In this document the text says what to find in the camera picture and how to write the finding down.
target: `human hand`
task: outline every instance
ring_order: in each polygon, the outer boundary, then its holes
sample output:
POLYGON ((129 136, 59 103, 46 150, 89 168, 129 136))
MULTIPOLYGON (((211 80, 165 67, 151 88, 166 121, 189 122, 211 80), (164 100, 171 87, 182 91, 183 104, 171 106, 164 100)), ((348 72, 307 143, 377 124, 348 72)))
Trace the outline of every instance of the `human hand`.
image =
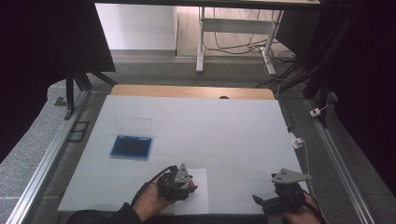
POLYGON ((166 201, 161 197, 157 187, 158 179, 155 179, 148 185, 134 204, 133 209, 142 222, 159 214, 169 204, 175 203, 173 201, 166 201))
MULTIPOLYGON (((317 205, 312 201, 312 198, 304 193, 305 200, 312 206, 318 209, 317 205)), ((284 213, 283 218, 285 218, 290 224, 319 224, 317 217, 314 212, 312 212, 306 206, 302 206, 297 213, 284 213)))

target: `white wall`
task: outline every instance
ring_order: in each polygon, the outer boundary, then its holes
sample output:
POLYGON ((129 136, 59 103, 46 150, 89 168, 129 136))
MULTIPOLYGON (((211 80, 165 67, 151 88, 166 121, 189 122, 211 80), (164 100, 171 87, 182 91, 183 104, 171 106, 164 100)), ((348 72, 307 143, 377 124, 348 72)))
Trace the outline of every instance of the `white wall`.
POLYGON ((110 49, 176 49, 175 7, 95 5, 110 49))

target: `black curtain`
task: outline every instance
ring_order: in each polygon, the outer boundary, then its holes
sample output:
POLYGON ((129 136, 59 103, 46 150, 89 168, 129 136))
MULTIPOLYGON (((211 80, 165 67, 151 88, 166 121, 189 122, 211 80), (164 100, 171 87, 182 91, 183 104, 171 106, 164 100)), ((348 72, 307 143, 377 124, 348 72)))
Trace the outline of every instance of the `black curtain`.
POLYGON ((0 1, 0 161, 71 64, 115 72, 94 3, 0 1))
POLYGON ((332 59, 335 112, 396 195, 396 7, 366 1, 332 59))

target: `white tabletop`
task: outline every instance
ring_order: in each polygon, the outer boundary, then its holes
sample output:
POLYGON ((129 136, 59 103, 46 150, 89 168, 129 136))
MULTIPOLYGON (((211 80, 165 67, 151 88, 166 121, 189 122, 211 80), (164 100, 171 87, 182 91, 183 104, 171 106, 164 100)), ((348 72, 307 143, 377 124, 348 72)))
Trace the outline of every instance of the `white tabletop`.
POLYGON ((281 168, 301 172, 278 101, 109 95, 59 210, 117 211, 182 162, 206 169, 210 214, 262 214, 251 195, 275 197, 271 174, 281 168), (148 161, 110 158, 125 134, 116 117, 152 120, 148 161))

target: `table leg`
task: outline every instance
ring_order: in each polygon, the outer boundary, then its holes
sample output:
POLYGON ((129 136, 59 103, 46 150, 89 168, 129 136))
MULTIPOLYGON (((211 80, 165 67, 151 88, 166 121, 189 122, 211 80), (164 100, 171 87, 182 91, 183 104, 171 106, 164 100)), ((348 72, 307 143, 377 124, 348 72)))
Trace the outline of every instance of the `table leg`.
POLYGON ((276 30, 277 30, 277 26, 279 25, 280 22, 280 18, 282 17, 283 14, 283 10, 279 11, 277 13, 276 19, 274 20, 273 26, 271 28, 271 32, 268 35, 268 40, 267 40, 267 44, 265 45, 265 48, 262 48, 262 57, 264 58, 265 61, 265 66, 267 67, 268 70, 268 75, 272 76, 276 74, 276 71, 274 69, 274 66, 271 62, 271 58, 270 58, 270 50, 271 50, 271 45, 274 41, 275 38, 275 34, 276 34, 276 30))
POLYGON ((200 7, 199 24, 200 36, 197 52, 197 67, 196 73, 201 74, 204 72, 204 21, 205 21, 205 8, 200 7))

